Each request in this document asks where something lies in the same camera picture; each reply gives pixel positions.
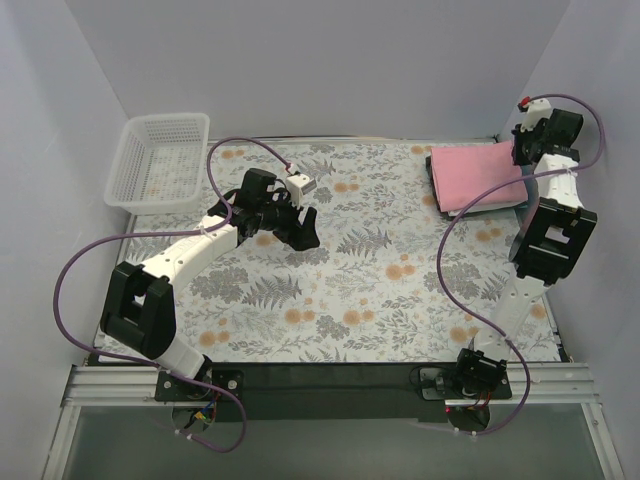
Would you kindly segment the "pink t shirt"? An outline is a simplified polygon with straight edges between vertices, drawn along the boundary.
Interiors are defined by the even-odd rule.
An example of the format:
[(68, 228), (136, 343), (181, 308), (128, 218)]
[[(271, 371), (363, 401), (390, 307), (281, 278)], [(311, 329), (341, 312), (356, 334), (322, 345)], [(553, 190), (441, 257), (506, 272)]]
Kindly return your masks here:
[(485, 191), (520, 178), (513, 164), (512, 141), (431, 149), (432, 169), (441, 209), (463, 209)]

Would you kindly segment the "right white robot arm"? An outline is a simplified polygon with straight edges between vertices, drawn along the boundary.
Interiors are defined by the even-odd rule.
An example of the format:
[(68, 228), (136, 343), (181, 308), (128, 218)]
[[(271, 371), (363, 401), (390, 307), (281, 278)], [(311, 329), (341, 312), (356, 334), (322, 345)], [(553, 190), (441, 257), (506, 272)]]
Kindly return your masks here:
[(573, 143), (583, 116), (545, 99), (529, 101), (524, 111), (512, 130), (512, 156), (515, 164), (533, 167), (538, 198), (511, 247), (512, 270), (489, 317), (495, 326), (479, 330), (458, 355), (452, 383), (467, 398), (488, 397), (506, 383), (512, 344), (531, 308), (572, 272), (597, 223), (577, 188), (579, 152)]

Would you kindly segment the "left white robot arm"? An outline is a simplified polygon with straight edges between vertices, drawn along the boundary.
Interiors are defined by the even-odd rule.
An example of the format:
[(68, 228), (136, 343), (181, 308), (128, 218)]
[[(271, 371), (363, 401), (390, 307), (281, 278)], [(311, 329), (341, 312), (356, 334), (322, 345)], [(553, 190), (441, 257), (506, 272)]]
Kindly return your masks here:
[(319, 246), (313, 207), (303, 197), (314, 179), (296, 172), (280, 180), (251, 168), (239, 188), (219, 198), (192, 235), (141, 263), (122, 262), (112, 273), (100, 328), (107, 336), (178, 374), (178, 387), (193, 400), (205, 398), (213, 386), (206, 370), (210, 360), (177, 333), (178, 293), (219, 257), (267, 231), (295, 251)]

